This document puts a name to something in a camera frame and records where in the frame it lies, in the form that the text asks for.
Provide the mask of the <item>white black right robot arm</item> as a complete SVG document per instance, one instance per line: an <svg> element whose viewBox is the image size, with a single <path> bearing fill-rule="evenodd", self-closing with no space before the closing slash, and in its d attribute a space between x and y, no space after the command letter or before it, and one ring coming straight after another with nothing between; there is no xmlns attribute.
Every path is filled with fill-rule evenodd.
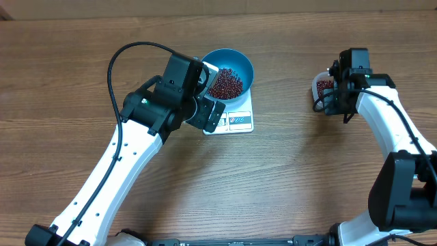
<svg viewBox="0 0 437 246"><path fill-rule="evenodd" d="M328 69L333 85L313 93L314 111L361 115L372 130L384 164L369 192L367 210L332 228L337 245L387 245L408 234L436 229L436 147L401 105L393 80L376 74L365 48L340 52Z"/></svg>

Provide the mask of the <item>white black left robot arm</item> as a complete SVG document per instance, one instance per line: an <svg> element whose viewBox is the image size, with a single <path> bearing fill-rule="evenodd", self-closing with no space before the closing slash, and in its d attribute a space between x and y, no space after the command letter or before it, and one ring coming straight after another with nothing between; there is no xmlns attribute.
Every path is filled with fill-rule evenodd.
<svg viewBox="0 0 437 246"><path fill-rule="evenodd" d="M219 75L208 62L172 54L162 76L125 97L111 143L76 197L49 227L34 225L25 244L142 245L125 232L110 236L113 220L143 168L183 122L215 130L225 105L206 92Z"/></svg>

